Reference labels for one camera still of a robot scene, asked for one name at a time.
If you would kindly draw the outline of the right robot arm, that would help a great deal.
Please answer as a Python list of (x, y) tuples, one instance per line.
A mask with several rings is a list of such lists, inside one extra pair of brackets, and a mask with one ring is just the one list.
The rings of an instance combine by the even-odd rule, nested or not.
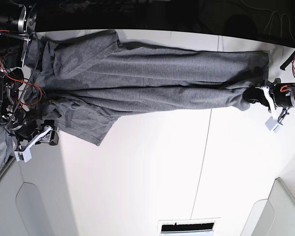
[(59, 137), (54, 122), (43, 121), (37, 108), (24, 108), (36, 106), (44, 96), (33, 82), (34, 75), (26, 79), (22, 72), (30, 44), (38, 45), (34, 9), (33, 4), (0, 0), (0, 127), (16, 137), (17, 143), (56, 146)]

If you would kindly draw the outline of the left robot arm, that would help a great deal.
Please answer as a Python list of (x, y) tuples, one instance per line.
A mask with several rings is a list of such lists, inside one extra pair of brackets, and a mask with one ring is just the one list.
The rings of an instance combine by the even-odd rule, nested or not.
[[(288, 59), (280, 66), (285, 70), (288, 65), (292, 66), (292, 74), (295, 78), (295, 50)], [(260, 103), (268, 108), (271, 117), (265, 123), (268, 130), (276, 131), (281, 127), (283, 119), (289, 115), (289, 109), (295, 108), (295, 83), (283, 83), (276, 78), (273, 82), (264, 82), (247, 89), (243, 93), (243, 99), (251, 104)]]

